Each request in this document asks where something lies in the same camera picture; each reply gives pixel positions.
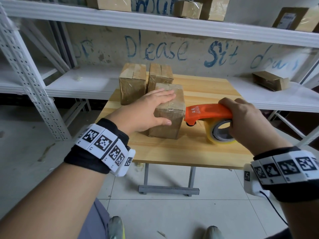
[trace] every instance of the hand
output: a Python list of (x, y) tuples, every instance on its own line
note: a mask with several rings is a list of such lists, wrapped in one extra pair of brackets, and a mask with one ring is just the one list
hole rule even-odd
[(276, 148), (292, 147), (253, 104), (240, 98), (234, 101), (223, 98), (218, 103), (228, 107), (233, 114), (230, 135), (254, 156)]
[(128, 136), (159, 125), (170, 126), (172, 122), (163, 117), (155, 117), (154, 110), (159, 104), (175, 98), (174, 90), (164, 88), (151, 91), (130, 105), (122, 106), (105, 118), (114, 122), (117, 128)]

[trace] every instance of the tape roll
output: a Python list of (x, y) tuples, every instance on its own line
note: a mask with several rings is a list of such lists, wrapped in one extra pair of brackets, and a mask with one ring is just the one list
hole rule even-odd
[(204, 126), (207, 138), (217, 144), (229, 144), (235, 139), (229, 134), (228, 127), (219, 128), (221, 125), (231, 122), (230, 119), (204, 119)]

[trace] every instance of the black wrist strap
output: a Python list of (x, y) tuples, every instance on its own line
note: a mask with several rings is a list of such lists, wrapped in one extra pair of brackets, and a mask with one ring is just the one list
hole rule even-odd
[[(261, 153), (255, 156), (254, 160), (300, 150), (301, 149), (296, 146), (278, 148)], [(291, 184), (262, 185), (262, 187), (265, 190), (272, 192), (276, 199), (280, 202), (295, 203), (319, 199), (319, 179)]]
[[(110, 132), (117, 135), (118, 138), (123, 142), (123, 144), (127, 146), (129, 142), (128, 135), (118, 130), (117, 126), (113, 122), (105, 118), (102, 118), (98, 121), (97, 125), (102, 126), (108, 129)], [(104, 164), (100, 159), (98, 159), (93, 154), (89, 153), (83, 148), (80, 148), (77, 145), (74, 145), (71, 148), (71, 151), (64, 158), (64, 162), (80, 166), (86, 169), (91, 169), (102, 174), (108, 174), (110, 172), (109, 167), (106, 164)]]

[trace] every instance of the white wrist strap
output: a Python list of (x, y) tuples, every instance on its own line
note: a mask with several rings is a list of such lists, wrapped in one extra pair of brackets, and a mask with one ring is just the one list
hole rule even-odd
[(252, 161), (262, 185), (297, 183), (319, 179), (319, 166), (308, 151), (293, 151)]
[(114, 133), (96, 124), (89, 125), (75, 144), (101, 159), (115, 176), (126, 174), (135, 155)]

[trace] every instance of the wooden table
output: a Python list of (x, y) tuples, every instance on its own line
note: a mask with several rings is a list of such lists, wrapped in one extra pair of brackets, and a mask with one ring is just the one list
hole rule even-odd
[[(186, 106), (217, 103), (224, 97), (230, 99), (241, 97), (226, 79), (174, 75), (173, 83), (183, 86)], [(121, 107), (120, 90), (116, 89), (96, 122), (119, 107)], [(136, 132), (130, 136), (129, 141), (129, 146), (136, 150), (133, 161), (146, 164), (144, 181), (146, 187), (140, 185), (141, 190), (139, 187), (139, 192), (142, 193), (146, 191), (179, 193), (189, 196), (199, 194), (199, 189), (195, 191), (192, 188), (196, 167), (242, 169), (244, 164), (250, 163), (253, 159), (253, 155), (237, 142), (218, 145), (208, 142), (202, 121), (197, 121), (197, 124), (192, 127), (183, 122), (177, 140), (154, 138), (146, 134), (146, 132)], [(181, 190), (147, 185), (149, 163), (191, 166), (189, 187)]]

